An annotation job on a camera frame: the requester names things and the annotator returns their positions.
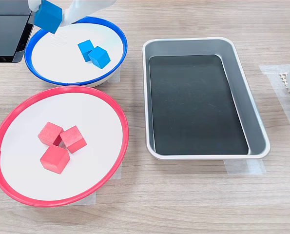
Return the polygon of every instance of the wooden table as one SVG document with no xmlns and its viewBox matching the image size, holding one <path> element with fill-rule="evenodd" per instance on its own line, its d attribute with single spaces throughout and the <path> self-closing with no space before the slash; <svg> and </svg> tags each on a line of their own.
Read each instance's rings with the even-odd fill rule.
<svg viewBox="0 0 290 234">
<path fill-rule="evenodd" d="M 92 206 L 33 208 L 0 189 L 0 234 L 290 234 L 290 124 L 258 67 L 290 64 L 290 0 L 119 0 L 94 15 L 117 24 L 129 42 L 121 82 L 98 87 L 129 121 L 122 179 L 99 189 Z M 223 161 L 158 161 L 146 150 L 141 46 L 216 36 L 235 43 L 267 128 L 264 175 L 228 175 Z M 24 61 L 0 63 L 0 124 L 49 88 Z"/>
</svg>

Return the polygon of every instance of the tape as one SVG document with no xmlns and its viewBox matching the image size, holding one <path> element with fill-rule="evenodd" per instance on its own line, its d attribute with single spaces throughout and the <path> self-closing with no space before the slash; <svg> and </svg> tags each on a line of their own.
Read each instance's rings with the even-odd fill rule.
<svg viewBox="0 0 290 234">
<path fill-rule="evenodd" d="M 224 164 L 229 175 L 262 175 L 266 173 L 262 159 L 226 159 Z"/>
<path fill-rule="evenodd" d="M 122 163 L 116 170 L 116 173 L 110 179 L 121 179 L 122 178 Z M 86 198 L 76 201 L 74 203 L 68 204 L 67 206 L 83 206 L 83 205 L 95 205 L 96 204 L 96 192 L 87 196 Z"/>
<path fill-rule="evenodd" d="M 267 75 L 290 123 L 290 91 L 285 76 L 290 71 L 289 65 L 260 66 L 264 75 Z"/>
<path fill-rule="evenodd" d="M 107 80 L 109 83 L 118 83 L 120 82 L 121 76 L 121 66 L 119 66 L 113 73 L 113 75 Z"/>
</svg>

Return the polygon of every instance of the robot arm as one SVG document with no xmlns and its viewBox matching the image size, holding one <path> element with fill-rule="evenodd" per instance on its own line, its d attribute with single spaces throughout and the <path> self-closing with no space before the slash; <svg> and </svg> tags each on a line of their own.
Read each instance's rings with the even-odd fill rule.
<svg viewBox="0 0 290 234">
<path fill-rule="evenodd" d="M 114 4 L 116 0 L 73 0 L 70 7 L 63 13 L 60 27 L 69 25 L 103 8 Z M 36 12 L 41 0 L 28 0 L 30 10 Z"/>
</svg>

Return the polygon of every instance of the cube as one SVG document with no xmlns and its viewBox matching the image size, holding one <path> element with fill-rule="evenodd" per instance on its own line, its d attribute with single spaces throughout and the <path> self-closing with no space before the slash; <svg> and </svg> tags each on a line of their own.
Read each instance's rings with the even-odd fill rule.
<svg viewBox="0 0 290 234">
<path fill-rule="evenodd" d="M 91 61 L 94 65 L 99 67 L 100 69 L 103 69 L 109 62 L 110 58 L 104 49 L 97 46 L 94 50 L 92 50 L 88 56 L 90 57 Z"/>
<path fill-rule="evenodd" d="M 86 142 L 77 126 L 60 133 L 60 137 L 72 154 L 86 145 Z"/>
<path fill-rule="evenodd" d="M 63 132 L 63 128 L 51 123 L 47 122 L 45 127 L 39 133 L 38 137 L 40 141 L 46 145 L 59 145 L 61 142 L 60 133 Z"/>
<path fill-rule="evenodd" d="M 50 145 L 40 159 L 45 169 L 57 174 L 62 173 L 69 160 L 68 151 L 56 145 Z"/>
<path fill-rule="evenodd" d="M 62 22 L 62 9 L 49 1 L 42 0 L 34 16 L 34 24 L 45 31 L 55 34 Z"/>
<path fill-rule="evenodd" d="M 90 57 L 88 56 L 88 54 L 94 49 L 94 46 L 91 42 L 91 40 L 86 40 L 84 42 L 81 42 L 78 44 L 78 47 L 84 57 L 84 60 L 86 62 L 90 61 Z"/>
</svg>

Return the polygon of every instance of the blue rim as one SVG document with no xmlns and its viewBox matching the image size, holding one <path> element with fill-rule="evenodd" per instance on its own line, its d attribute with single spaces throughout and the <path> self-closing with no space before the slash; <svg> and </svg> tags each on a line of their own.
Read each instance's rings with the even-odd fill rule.
<svg viewBox="0 0 290 234">
<path fill-rule="evenodd" d="M 122 43 L 123 43 L 123 55 L 121 57 L 120 62 L 109 72 L 107 72 L 106 74 L 89 80 L 89 81 L 84 81 L 84 82 L 78 82 L 78 83 L 61 83 L 61 82 L 56 82 L 56 81 L 52 81 L 49 79 L 44 78 L 43 76 L 41 76 L 34 68 L 32 61 L 31 61 L 31 55 L 32 55 L 32 51 L 34 49 L 34 46 L 36 45 L 36 43 L 45 35 L 47 34 L 47 31 L 40 29 L 39 31 L 37 31 L 33 37 L 31 37 L 26 50 L 24 52 L 24 57 L 25 57 L 25 61 L 26 64 L 29 68 L 29 70 L 38 78 L 42 79 L 43 81 L 46 81 L 48 83 L 52 83 L 52 84 L 56 84 L 56 85 L 87 85 L 87 84 L 92 84 L 95 83 L 101 79 L 104 79 L 105 77 L 107 77 L 108 75 L 110 75 L 111 73 L 113 73 L 124 61 L 126 54 L 127 54 L 127 40 L 126 37 L 124 35 L 124 33 L 122 32 L 122 30 L 120 28 L 118 28 L 115 24 L 105 20 L 105 19 L 100 19 L 100 18 L 95 18 L 95 17 L 84 17 L 83 19 L 80 19 L 77 22 L 74 23 L 94 23 L 94 24 L 100 24 L 100 25 L 104 25 L 108 28 L 111 28 L 112 30 L 114 30 L 118 36 L 121 38 Z"/>
</svg>

